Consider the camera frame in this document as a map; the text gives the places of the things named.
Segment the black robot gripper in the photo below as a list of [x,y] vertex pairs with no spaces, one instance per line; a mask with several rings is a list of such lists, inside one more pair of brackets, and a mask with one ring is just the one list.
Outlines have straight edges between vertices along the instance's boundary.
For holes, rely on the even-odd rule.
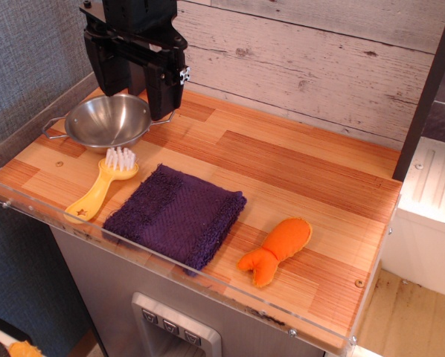
[[188,42],[173,26],[176,1],[83,1],[84,42],[100,89],[112,96],[129,86],[129,64],[144,68],[152,120],[181,106]]

